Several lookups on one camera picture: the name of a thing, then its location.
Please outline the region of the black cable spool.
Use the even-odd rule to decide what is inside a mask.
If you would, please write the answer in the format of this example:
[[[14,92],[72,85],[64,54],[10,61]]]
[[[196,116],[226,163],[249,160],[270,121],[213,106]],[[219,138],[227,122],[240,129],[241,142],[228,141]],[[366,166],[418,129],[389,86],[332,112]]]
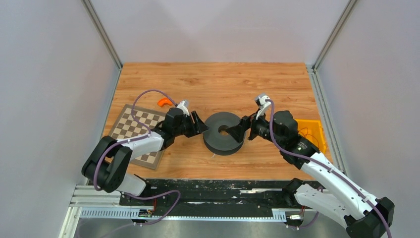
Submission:
[[[205,146],[214,154],[221,156],[238,152],[244,140],[237,142],[226,130],[236,126],[239,121],[237,115],[229,112],[218,112],[208,117],[205,124],[209,129],[203,133]]]

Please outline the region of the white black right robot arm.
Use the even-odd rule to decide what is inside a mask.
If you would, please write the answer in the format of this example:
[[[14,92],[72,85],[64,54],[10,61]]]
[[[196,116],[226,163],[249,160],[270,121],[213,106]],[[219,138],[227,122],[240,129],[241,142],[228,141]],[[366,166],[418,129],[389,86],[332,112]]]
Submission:
[[[341,225],[352,238],[392,236],[394,203],[362,189],[329,162],[316,145],[298,132],[298,123],[289,111],[275,112],[270,120],[257,114],[244,116],[226,132],[241,142],[247,130],[249,140],[259,136],[272,142],[285,161],[312,176],[328,191],[319,192],[295,178],[283,192],[287,206],[310,207]]]

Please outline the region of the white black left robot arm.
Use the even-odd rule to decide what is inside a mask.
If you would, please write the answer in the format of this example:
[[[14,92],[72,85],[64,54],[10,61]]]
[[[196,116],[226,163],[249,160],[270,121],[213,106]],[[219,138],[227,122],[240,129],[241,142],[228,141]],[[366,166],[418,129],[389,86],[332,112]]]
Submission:
[[[195,111],[186,114],[182,109],[171,108],[164,120],[146,134],[119,140],[104,136],[87,158],[81,174],[93,182],[97,191],[130,194],[139,205],[146,205],[152,193],[144,179],[127,173],[129,163],[168,148],[178,136],[190,138],[208,129]]]

